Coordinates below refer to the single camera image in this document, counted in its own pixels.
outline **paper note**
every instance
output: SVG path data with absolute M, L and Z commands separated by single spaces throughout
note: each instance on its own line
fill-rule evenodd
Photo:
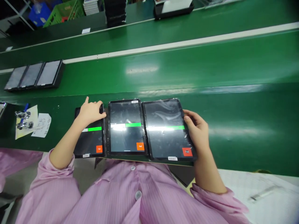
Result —
M 22 130 L 17 129 L 16 126 L 16 137 L 15 139 L 21 138 L 25 135 L 28 135 L 34 131 L 34 127 L 37 126 L 38 123 L 38 112 L 37 112 L 37 105 L 27 109 L 27 112 L 30 112 L 31 115 L 27 120 L 23 120 L 24 122 L 33 122 L 33 128 L 25 129 L 23 128 Z M 16 124 L 20 123 L 21 119 L 17 118 Z
M 12 46 L 11 47 L 8 47 L 8 48 L 6 48 L 6 50 L 5 51 L 9 51 L 9 50 L 11 50 L 12 49 Z
M 50 128 L 51 120 L 52 119 L 49 114 L 39 113 L 38 114 L 38 125 L 31 136 L 40 137 L 40 138 L 46 137 L 46 135 L 49 131 L 49 128 Z
M 87 28 L 87 29 L 83 29 L 83 30 L 82 30 L 82 34 L 89 33 L 89 32 L 90 32 L 90 28 Z

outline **handwritten note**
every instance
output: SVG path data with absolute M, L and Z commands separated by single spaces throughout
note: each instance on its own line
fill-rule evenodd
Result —
M 51 120 L 52 119 L 49 114 L 39 113 L 38 125 L 31 136 L 40 137 L 40 138 L 46 137 L 50 128 Z

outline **white button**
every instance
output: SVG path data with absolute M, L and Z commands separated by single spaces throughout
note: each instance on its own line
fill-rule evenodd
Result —
M 137 191 L 136 194 L 135 194 L 135 199 L 136 201 L 142 196 L 142 193 L 141 191 Z

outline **hand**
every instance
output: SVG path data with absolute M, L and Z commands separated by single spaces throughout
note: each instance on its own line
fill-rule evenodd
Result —
M 189 134 L 197 153 L 209 150 L 209 127 L 207 122 L 195 112 L 189 110 L 183 111 L 185 113 L 184 120 L 188 126 Z
M 100 120 L 106 117 L 106 112 L 100 114 L 100 106 L 103 104 L 102 101 L 88 103 L 89 97 L 86 97 L 85 102 L 81 106 L 80 113 L 76 120 L 86 128 L 92 122 Z

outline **finger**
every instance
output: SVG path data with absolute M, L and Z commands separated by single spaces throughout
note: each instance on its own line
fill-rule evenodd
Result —
M 100 119 L 103 119 L 103 118 L 105 118 L 107 116 L 107 114 L 106 114 L 106 112 L 103 112 L 102 114 L 99 114 L 99 120 Z
M 87 104 L 88 100 L 89 100 L 89 97 L 87 96 L 86 99 L 85 99 L 85 102 L 83 104 Z
M 195 124 L 189 116 L 184 116 L 184 121 L 186 122 L 189 130 L 196 128 Z
M 183 110 L 183 112 L 184 112 L 187 116 L 191 117 L 191 118 L 196 122 L 196 124 L 201 124 L 201 123 L 204 123 L 204 122 L 205 122 L 205 120 L 204 120 L 201 116 L 199 116 L 197 113 L 195 113 L 195 112 L 193 112 L 193 111 L 190 111 L 190 110 Z
M 98 106 L 101 106 L 102 104 L 103 104 L 102 101 L 98 101 L 98 102 L 97 102 L 97 105 L 98 105 Z

